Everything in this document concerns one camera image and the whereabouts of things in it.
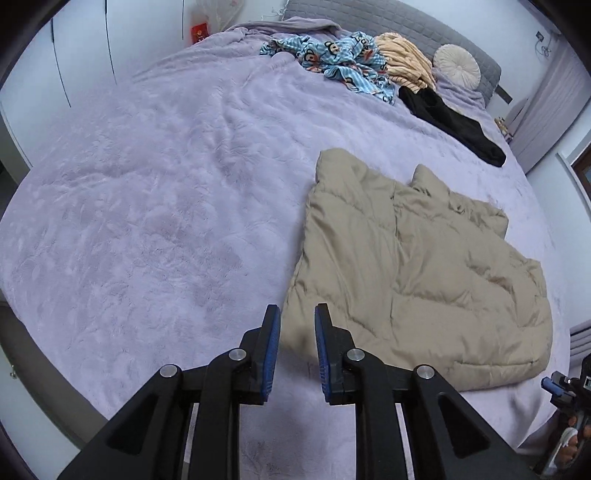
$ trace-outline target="door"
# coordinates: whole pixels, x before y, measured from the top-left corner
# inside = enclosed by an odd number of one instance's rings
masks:
[[[115,85],[106,29],[106,0],[70,0],[53,18],[57,64],[72,107]]]
[[[120,81],[184,47],[183,0],[107,0],[107,31]]]
[[[50,127],[70,109],[51,30],[49,22],[35,35],[0,90],[7,127],[32,166],[43,157]]]

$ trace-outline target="fuzzy lavender bedspread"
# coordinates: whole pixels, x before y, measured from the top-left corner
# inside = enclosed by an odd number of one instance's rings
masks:
[[[400,100],[348,91],[288,53],[260,56],[281,27],[248,27],[73,112],[2,218],[0,288],[68,381],[110,417],[161,365],[206,364],[259,326],[268,303],[283,303],[316,159],[332,147],[403,182],[422,163],[452,190],[506,211],[507,240],[540,260],[547,280],[547,372],[567,370],[551,233],[480,94],[438,76],[439,94],[506,152],[502,168]],[[554,410],[539,378],[465,397],[513,446]],[[324,403],[317,365],[280,352],[269,403],[242,411],[243,478],[352,478],[354,422],[352,407]]]

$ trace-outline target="white wall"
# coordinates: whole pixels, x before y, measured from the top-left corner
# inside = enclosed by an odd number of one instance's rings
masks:
[[[449,25],[495,59],[502,69],[500,85],[514,101],[528,96],[548,67],[549,59],[536,54],[534,46],[538,30],[544,44],[549,33],[518,0],[402,1]],[[488,110],[504,116],[509,109],[497,98]]]
[[[548,154],[527,174],[553,232],[567,281],[566,322],[591,319],[591,202],[572,169],[557,155],[576,158],[589,144],[591,103]]]
[[[231,23],[280,20],[284,7],[285,0],[244,0],[242,10]]]

